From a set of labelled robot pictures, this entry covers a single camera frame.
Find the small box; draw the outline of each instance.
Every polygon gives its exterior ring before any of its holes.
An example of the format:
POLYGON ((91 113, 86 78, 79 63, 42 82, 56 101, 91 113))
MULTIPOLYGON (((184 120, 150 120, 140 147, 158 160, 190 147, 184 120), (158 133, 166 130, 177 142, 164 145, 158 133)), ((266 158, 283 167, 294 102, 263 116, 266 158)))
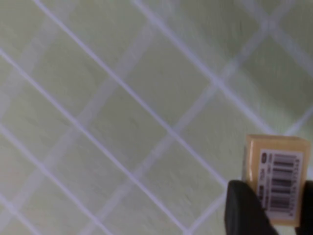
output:
POLYGON ((272 225, 299 226, 310 149, 310 142, 298 137, 247 136, 243 180, 272 225))

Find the white label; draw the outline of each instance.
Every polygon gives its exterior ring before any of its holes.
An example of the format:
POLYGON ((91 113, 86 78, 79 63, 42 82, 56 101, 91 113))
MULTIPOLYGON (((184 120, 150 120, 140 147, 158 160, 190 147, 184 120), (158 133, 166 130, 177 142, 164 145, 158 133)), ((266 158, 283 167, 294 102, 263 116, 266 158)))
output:
POLYGON ((257 195, 269 219, 295 220, 303 153, 261 149, 257 195))

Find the black object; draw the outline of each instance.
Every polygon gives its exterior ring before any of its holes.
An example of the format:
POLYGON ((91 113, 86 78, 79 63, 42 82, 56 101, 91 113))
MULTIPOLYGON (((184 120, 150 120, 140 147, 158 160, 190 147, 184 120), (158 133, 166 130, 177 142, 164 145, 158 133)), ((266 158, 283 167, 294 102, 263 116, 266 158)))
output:
MULTIPOLYGON (((278 235, 254 191, 239 180, 228 183, 224 220, 227 235, 278 235)), ((301 226, 295 231, 313 235, 313 181, 305 184, 301 226)))

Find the barcode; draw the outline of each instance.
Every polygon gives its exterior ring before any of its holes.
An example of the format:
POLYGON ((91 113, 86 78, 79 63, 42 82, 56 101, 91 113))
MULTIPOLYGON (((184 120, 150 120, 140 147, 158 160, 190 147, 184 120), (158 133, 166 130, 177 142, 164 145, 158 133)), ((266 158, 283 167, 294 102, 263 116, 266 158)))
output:
POLYGON ((303 153, 262 149, 257 195, 269 219, 294 220, 303 153))
POLYGON ((291 210, 291 187, 296 156, 274 154, 270 189, 269 210, 291 210))

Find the yellow box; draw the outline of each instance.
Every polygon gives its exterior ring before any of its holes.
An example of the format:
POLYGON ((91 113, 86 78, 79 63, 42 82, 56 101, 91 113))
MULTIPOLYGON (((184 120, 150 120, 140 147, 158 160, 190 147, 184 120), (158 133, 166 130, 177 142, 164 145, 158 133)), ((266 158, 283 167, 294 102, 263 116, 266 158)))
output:
POLYGON ((299 137, 247 136, 243 180, 272 225, 299 226, 310 149, 310 142, 299 137))

